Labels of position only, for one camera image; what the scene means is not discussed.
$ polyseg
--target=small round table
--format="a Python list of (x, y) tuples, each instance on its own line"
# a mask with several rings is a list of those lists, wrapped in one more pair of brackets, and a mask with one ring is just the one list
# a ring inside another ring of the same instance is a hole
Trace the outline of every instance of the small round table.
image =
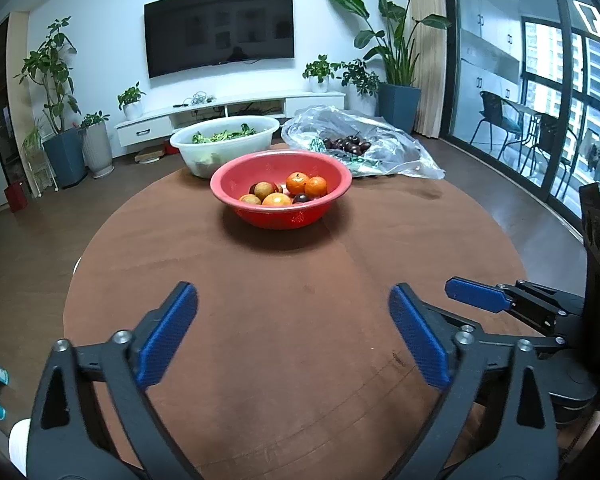
[[(456, 275), (525, 277), (496, 222), (444, 180), (356, 179), (323, 220), (266, 231), (183, 169), (132, 197), (93, 237), (64, 331), (75, 345), (107, 340), (191, 282), (198, 316), (148, 395), (205, 479), (380, 480), (438, 397), (389, 316), (391, 286), (407, 282), (488, 332), (532, 334), (506, 314), (446, 298)], [(107, 425), (134, 462), (100, 386)]]

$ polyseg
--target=black chair back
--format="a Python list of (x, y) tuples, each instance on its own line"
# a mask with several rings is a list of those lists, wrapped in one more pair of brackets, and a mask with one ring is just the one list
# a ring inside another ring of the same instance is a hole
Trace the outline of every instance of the black chair back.
[(539, 114), (538, 142), (536, 146), (546, 153), (551, 153), (555, 137), (558, 134), (558, 119), (549, 114)]
[(484, 118), (496, 126), (502, 124), (502, 97), (485, 90), (480, 92), (480, 97), (484, 106)]

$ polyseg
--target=dark cherry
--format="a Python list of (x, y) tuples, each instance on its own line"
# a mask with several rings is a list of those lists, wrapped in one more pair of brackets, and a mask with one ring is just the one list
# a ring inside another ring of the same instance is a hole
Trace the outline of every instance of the dark cherry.
[(304, 193), (300, 193), (294, 198), (294, 204), (301, 204), (304, 202), (311, 202), (311, 199)]

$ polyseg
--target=black screen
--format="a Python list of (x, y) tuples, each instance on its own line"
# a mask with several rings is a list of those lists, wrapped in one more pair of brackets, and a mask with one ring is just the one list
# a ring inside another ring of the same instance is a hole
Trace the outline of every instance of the black screen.
[(144, 6), (149, 77), (294, 56), (293, 0), (161, 0)]

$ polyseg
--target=blue-gray planter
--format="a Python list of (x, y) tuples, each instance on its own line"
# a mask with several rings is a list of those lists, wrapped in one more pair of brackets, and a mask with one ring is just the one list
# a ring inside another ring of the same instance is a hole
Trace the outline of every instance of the blue-gray planter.
[(421, 92), (419, 88), (413, 86), (381, 83), (378, 91), (380, 115), (389, 124), (411, 134), (416, 120)]
[(56, 173), (58, 186), (65, 189), (79, 184), (87, 176), (82, 156), (82, 137), (77, 128), (45, 140), (46, 156)]

